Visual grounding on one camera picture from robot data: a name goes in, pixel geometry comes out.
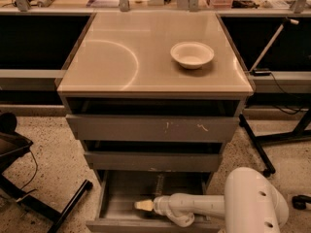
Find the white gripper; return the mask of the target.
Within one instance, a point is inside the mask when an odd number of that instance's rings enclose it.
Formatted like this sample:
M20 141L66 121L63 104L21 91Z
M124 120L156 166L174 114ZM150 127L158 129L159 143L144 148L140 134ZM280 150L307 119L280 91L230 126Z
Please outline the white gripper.
M193 201L190 195L184 193L158 196L154 202L150 199L137 201L134 203L134 207L147 212L154 210L180 227L188 227L194 222Z

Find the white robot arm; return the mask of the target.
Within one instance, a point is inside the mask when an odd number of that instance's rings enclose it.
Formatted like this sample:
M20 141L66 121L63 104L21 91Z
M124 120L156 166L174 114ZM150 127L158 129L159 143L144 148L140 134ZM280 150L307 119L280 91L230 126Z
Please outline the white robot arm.
M227 176L223 195L174 193L134 203L137 210L155 212L180 227L197 215L220 217L225 233L280 233L289 219L284 196L258 171L239 167Z

